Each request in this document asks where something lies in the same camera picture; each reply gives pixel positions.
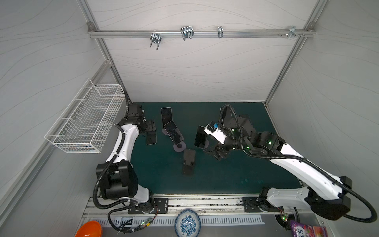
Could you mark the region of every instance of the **metal slide rail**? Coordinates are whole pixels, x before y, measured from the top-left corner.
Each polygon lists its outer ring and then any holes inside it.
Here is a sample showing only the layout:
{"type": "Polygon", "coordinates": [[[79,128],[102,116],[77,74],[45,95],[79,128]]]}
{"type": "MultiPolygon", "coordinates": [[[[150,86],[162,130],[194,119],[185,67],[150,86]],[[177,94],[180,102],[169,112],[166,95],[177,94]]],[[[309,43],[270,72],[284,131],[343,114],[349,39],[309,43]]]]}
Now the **metal slide rail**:
{"type": "MultiPolygon", "coordinates": [[[[193,38],[221,38],[218,30],[193,30],[193,38]]],[[[95,30],[88,32],[91,38],[150,38],[151,34],[162,38],[182,38],[181,30],[95,30]]],[[[270,38],[270,37],[313,37],[312,30],[223,30],[223,38],[270,38]]]]}

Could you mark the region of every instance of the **snack bag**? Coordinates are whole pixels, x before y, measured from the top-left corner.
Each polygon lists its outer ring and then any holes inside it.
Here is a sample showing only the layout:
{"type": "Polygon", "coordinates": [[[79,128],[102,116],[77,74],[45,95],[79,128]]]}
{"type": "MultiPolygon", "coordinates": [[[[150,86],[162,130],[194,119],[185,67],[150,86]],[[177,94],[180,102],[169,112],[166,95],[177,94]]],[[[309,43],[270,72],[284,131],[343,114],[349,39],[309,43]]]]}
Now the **snack bag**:
{"type": "Polygon", "coordinates": [[[309,226],[299,222],[290,221],[293,237],[327,237],[326,229],[322,226],[309,226]]]}

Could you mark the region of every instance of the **white robotic arm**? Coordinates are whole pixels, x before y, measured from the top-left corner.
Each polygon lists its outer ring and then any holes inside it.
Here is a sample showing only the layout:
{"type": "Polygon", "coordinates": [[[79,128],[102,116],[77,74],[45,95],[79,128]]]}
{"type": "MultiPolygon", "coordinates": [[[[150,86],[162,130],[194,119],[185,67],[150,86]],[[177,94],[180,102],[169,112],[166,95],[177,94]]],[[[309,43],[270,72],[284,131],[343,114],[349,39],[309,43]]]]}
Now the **white robotic arm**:
{"type": "Polygon", "coordinates": [[[96,175],[99,178],[108,167],[99,182],[101,195],[103,199],[128,199],[135,204],[151,202],[150,206],[153,207],[152,194],[147,188],[138,184],[137,175],[130,162],[139,133],[148,127],[141,105],[129,105],[128,114],[121,119],[117,127],[120,132],[112,153],[105,163],[98,164],[96,168],[96,175]]]}
{"type": "Polygon", "coordinates": [[[360,222],[374,222],[375,209],[363,197],[351,190],[352,181],[346,176],[338,177],[319,168],[296,152],[284,139],[271,132],[257,133],[248,115],[238,116],[231,105],[221,108],[218,123],[209,123],[204,131],[219,143],[205,151],[218,160],[226,158],[229,151],[243,150],[250,157],[270,160],[286,169],[307,186],[296,189],[276,189],[263,187],[256,200],[257,207],[296,207],[312,209],[317,215],[329,220],[344,216],[360,222]],[[370,210],[370,218],[357,218],[347,215],[350,199],[346,193],[362,201],[370,210]]]}

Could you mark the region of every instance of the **wire basket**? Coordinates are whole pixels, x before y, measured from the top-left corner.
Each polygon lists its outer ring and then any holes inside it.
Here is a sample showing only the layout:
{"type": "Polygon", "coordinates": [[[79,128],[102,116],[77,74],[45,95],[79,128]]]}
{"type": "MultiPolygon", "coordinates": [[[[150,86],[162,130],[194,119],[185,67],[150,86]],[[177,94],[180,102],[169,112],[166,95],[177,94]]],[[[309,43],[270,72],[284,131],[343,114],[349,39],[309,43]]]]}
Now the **wire basket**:
{"type": "Polygon", "coordinates": [[[66,153],[100,153],[124,99],[120,85],[88,79],[45,138],[66,153]]]}

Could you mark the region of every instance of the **ceramic bowl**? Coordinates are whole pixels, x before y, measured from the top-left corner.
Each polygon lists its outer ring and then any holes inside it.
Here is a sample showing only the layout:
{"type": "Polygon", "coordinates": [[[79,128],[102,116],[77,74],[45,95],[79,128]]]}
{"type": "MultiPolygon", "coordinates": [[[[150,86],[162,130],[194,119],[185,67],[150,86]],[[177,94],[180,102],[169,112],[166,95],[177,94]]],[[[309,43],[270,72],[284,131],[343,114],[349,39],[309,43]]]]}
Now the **ceramic bowl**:
{"type": "Polygon", "coordinates": [[[200,218],[193,210],[184,210],[175,219],[175,232],[178,237],[197,237],[200,228],[200,218]]]}

